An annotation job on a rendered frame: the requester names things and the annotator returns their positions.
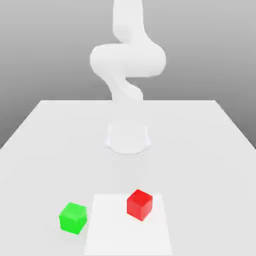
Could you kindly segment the small red cube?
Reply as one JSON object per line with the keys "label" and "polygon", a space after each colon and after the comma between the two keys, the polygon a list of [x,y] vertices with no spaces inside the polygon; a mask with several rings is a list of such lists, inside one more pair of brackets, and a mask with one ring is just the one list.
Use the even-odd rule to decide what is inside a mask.
{"label": "small red cube", "polygon": [[132,217],[143,221],[153,208],[153,196],[136,189],[126,201],[126,212]]}

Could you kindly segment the small green cube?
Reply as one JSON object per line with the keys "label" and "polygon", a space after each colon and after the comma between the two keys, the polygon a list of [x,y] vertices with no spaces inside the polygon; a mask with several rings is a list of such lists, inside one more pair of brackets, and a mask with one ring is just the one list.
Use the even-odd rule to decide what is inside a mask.
{"label": "small green cube", "polygon": [[69,202],[59,214],[60,229],[75,235],[80,234],[87,220],[87,208],[73,202]]}

